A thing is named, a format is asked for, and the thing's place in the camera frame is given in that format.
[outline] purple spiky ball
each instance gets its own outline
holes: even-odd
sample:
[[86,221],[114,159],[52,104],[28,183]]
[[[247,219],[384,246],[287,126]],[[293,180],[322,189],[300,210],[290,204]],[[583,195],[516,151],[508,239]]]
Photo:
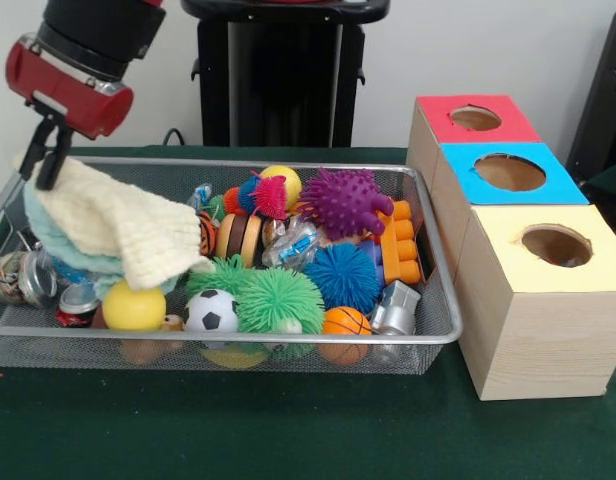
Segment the purple spiky ball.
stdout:
[[374,235],[384,232],[377,210],[392,215],[390,197],[379,193],[379,185],[370,170],[339,170],[320,168],[301,192],[299,207],[302,220],[323,226],[331,241],[369,230]]

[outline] orange basketball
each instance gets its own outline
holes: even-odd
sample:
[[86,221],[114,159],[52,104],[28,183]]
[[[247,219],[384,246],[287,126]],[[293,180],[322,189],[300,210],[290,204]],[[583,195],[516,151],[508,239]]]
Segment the orange basketball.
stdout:
[[[350,307],[332,308],[326,312],[322,333],[325,335],[372,335],[364,315]],[[320,344],[319,354],[333,365],[350,366],[368,353],[368,345]]]
[[199,253],[204,256],[211,255],[217,245],[217,229],[212,224],[212,218],[206,212],[199,215],[199,225],[201,227],[201,245]]

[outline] green fuzzy toy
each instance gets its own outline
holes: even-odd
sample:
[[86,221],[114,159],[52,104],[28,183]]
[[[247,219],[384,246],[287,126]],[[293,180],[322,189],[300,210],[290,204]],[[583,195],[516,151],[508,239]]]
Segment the green fuzzy toy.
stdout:
[[216,258],[213,263],[216,267],[215,273],[190,274],[186,283],[188,299],[213,288],[225,290],[238,298],[242,287],[255,272],[243,266],[241,255],[234,255],[230,260]]
[[[319,289],[303,273],[273,268],[248,278],[237,298],[239,331],[250,333],[299,333],[288,326],[300,324],[303,334],[321,333],[324,302]],[[289,344],[274,349],[274,360],[291,360],[308,354],[310,344]]]
[[221,222],[226,217],[226,211],[224,210],[224,196],[215,195],[208,201],[208,205],[204,208],[211,218],[215,218]]

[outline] green tablecloth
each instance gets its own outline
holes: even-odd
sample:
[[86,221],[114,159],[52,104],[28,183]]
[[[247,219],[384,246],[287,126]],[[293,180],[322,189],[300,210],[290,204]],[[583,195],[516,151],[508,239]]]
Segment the green tablecloth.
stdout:
[[[400,163],[403,150],[77,153]],[[603,398],[481,403],[455,346],[429,372],[0,370],[0,479],[616,479]]]

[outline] shape sorter box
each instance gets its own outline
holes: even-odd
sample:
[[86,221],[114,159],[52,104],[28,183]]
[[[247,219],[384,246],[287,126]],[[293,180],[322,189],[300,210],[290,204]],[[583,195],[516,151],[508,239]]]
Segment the shape sorter box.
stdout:
[[537,143],[541,138],[505,95],[418,97],[407,165],[431,190],[444,143]]
[[588,200],[543,143],[441,146],[430,192],[454,277],[471,205],[587,205]]
[[616,367],[616,236],[596,207],[474,207],[455,288],[482,400],[604,394]]

